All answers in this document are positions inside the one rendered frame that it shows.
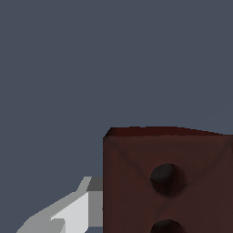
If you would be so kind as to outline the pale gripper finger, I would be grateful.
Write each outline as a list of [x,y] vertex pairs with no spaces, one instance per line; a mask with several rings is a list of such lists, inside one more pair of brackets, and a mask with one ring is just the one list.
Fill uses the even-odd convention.
[[30,217],[16,233],[86,233],[103,227],[103,178],[84,177],[75,192]]

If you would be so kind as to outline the dark red die block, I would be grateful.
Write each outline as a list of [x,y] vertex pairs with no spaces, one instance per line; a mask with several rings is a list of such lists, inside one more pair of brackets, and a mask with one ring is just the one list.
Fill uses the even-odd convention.
[[233,135],[112,127],[103,233],[233,233]]

